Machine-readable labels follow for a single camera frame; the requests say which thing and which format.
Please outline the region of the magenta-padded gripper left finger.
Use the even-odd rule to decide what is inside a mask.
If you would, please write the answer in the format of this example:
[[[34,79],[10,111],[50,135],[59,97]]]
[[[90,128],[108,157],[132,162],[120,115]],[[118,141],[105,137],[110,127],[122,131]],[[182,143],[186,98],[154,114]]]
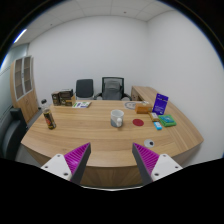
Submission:
[[[86,143],[65,155],[56,154],[42,169],[79,185],[90,154],[91,144]]]

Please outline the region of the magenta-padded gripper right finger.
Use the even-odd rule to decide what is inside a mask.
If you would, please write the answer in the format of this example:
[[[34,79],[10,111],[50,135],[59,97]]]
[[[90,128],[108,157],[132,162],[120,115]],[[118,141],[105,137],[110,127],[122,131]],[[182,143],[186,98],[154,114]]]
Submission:
[[[154,151],[134,143],[132,153],[136,160],[144,185],[159,180],[182,169],[169,155],[158,155]]]

